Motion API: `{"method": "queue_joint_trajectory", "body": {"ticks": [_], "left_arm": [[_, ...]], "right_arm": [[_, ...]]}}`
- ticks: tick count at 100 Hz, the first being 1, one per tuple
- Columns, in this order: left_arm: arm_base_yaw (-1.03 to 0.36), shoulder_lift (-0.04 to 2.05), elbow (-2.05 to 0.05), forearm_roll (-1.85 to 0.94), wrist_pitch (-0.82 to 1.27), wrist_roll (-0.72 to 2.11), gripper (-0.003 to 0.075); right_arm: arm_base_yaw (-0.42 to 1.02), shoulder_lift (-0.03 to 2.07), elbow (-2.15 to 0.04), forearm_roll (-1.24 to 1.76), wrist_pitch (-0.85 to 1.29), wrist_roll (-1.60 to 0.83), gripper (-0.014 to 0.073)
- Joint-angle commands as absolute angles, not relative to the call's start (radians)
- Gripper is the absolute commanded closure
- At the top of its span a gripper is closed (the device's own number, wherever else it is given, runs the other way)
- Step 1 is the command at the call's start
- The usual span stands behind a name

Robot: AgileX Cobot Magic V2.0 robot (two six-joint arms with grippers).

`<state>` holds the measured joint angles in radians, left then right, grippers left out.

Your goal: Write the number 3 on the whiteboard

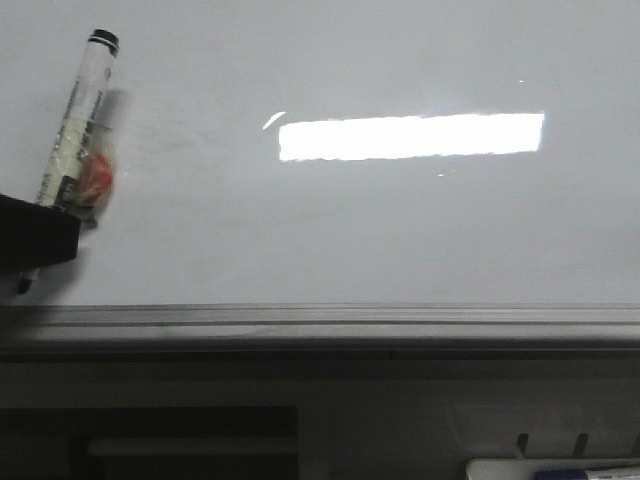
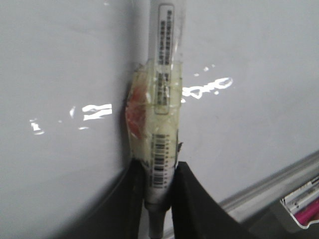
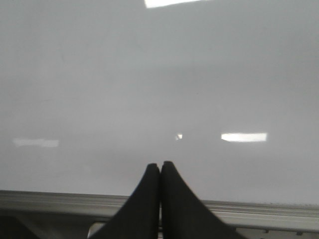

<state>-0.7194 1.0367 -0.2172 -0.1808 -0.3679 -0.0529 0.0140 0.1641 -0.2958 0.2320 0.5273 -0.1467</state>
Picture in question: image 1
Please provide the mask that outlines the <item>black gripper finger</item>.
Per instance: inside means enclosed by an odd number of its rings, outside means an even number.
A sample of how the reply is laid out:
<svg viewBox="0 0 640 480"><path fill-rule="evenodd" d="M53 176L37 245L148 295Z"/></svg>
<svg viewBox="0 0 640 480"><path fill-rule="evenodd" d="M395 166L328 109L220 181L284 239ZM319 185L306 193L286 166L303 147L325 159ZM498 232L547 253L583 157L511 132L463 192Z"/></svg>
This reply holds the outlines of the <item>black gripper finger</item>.
<svg viewBox="0 0 640 480"><path fill-rule="evenodd" d="M1 273L76 258L81 221L54 209L1 196Z"/></svg>

